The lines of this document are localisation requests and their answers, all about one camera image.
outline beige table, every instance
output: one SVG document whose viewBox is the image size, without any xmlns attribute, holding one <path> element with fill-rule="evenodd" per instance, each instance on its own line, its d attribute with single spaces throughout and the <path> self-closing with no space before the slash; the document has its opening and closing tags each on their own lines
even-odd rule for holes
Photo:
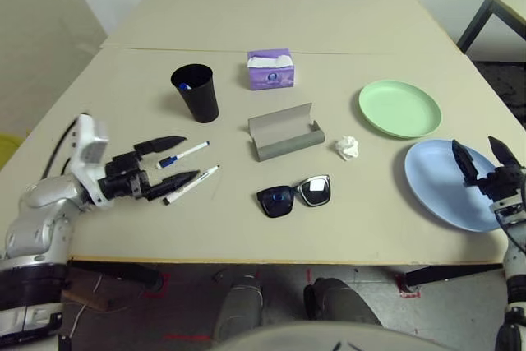
<svg viewBox="0 0 526 351">
<path fill-rule="evenodd" d="M 393 78 L 422 87 L 440 104 L 444 121 L 429 138 L 457 138 L 491 156 L 487 136 L 506 142 L 526 163 L 526 133 L 463 55 L 294 54 L 297 84 L 290 89 L 250 91 L 244 53 L 103 49 L 53 106 L 0 173 L 0 234 L 16 217 L 23 188 L 39 177 L 65 126 L 82 111 L 108 124 L 106 159 L 157 136 L 183 135 L 176 154 L 210 140 L 211 146 L 168 167 L 165 155 L 146 157 L 154 181 L 189 169 L 221 164 L 221 170 L 171 206 L 120 199 L 108 211 L 82 215 L 72 255 L 100 261 L 343 262 L 360 264 L 455 264 L 500 262 L 507 241 L 501 231 L 470 233 L 441 223 L 414 198 L 403 163 L 418 140 L 383 135 L 357 109 L 360 89 Z M 172 71 L 203 62 L 215 71 L 219 118 L 194 122 L 170 85 Z M 247 119 L 297 104 L 313 103 L 325 144 L 258 163 Z M 344 162 L 336 139 L 353 135 L 360 157 Z M 54 167 L 57 173 L 66 153 Z M 309 208 L 269 219 L 254 194 L 328 173 L 333 196 Z"/>
<path fill-rule="evenodd" d="M 143 0 L 103 48 L 458 53 L 418 0 Z"/>
<path fill-rule="evenodd" d="M 458 46 L 463 53 L 468 50 L 492 14 L 526 40 L 526 0 L 484 0 L 459 39 Z"/>
</svg>

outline sunglasses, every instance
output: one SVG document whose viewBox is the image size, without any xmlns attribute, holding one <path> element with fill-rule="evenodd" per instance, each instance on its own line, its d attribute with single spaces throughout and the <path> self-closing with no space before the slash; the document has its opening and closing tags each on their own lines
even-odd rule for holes
<svg viewBox="0 0 526 351">
<path fill-rule="evenodd" d="M 259 191 L 256 196 L 261 207 L 270 218 L 290 213 L 294 204 L 294 193 L 299 194 L 310 207 L 321 206 L 330 200 L 330 177 L 310 177 L 296 187 L 282 185 Z"/>
</svg>

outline green plate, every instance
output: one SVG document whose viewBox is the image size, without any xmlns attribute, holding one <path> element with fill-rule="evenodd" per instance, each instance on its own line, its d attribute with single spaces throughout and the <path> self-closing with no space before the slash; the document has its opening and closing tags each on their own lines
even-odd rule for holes
<svg viewBox="0 0 526 351">
<path fill-rule="evenodd" d="M 442 121 L 435 100 L 405 82 L 372 82 L 363 87 L 358 102 L 367 121 L 392 136 L 422 137 L 434 132 Z"/>
</svg>

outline dark carpet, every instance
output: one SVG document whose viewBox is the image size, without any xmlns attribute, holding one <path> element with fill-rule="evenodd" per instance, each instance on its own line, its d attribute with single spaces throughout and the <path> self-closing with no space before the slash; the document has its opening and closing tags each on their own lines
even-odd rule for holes
<svg viewBox="0 0 526 351">
<path fill-rule="evenodd" d="M 473 64 L 526 129 L 526 63 Z"/>
</svg>

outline marker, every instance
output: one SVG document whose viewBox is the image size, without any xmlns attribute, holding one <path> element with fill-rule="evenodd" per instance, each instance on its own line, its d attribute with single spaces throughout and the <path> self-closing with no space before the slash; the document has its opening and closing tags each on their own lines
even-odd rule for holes
<svg viewBox="0 0 526 351">
<path fill-rule="evenodd" d="M 164 158 L 164 159 L 160 160 L 155 166 L 157 167 L 157 169 L 165 168 L 165 167 L 169 166 L 170 164 L 172 164 L 173 162 L 175 162 L 176 160 L 184 158 L 185 156 L 191 154 L 192 152 L 196 152 L 196 151 L 200 150 L 201 148 L 207 147 L 208 145 L 210 145 L 210 142 L 209 141 L 205 141 L 204 143 L 200 143 L 199 145 L 196 145 L 195 147 L 191 148 L 190 150 L 186 150 L 186 151 L 182 152 L 179 155 L 169 156 L 168 158 Z"/>
<path fill-rule="evenodd" d="M 213 168 L 210 168 L 206 170 L 201 176 L 196 178 L 194 181 L 190 182 L 189 184 L 185 185 L 178 191 L 172 192 L 169 195 L 167 195 L 163 199 L 163 203 L 165 205 L 169 205 L 173 201 L 177 200 L 179 197 L 190 191 L 193 187 L 196 187 L 197 185 L 201 184 L 203 181 L 205 181 L 208 177 L 210 177 L 212 174 L 214 174 L 219 169 L 219 165 L 214 166 Z"/>
</svg>

